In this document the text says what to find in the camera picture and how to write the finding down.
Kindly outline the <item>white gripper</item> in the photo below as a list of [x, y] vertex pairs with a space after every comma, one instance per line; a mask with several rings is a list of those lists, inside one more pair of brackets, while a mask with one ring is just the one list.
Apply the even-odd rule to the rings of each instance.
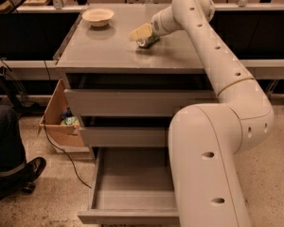
[[129, 40], [138, 41], [148, 39], [152, 33], [159, 37], [166, 36], [181, 29], [181, 25], [173, 16], [172, 7], [167, 7], [152, 16], [151, 24], [146, 23], [130, 32]]

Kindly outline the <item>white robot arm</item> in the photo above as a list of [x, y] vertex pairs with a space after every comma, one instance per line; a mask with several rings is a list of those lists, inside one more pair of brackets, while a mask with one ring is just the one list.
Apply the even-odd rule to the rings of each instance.
[[169, 125], [169, 161], [181, 227], [251, 227], [234, 164], [264, 141], [274, 110], [250, 72], [209, 24], [211, 0], [172, 0], [133, 41], [184, 30], [217, 100], [181, 109]]

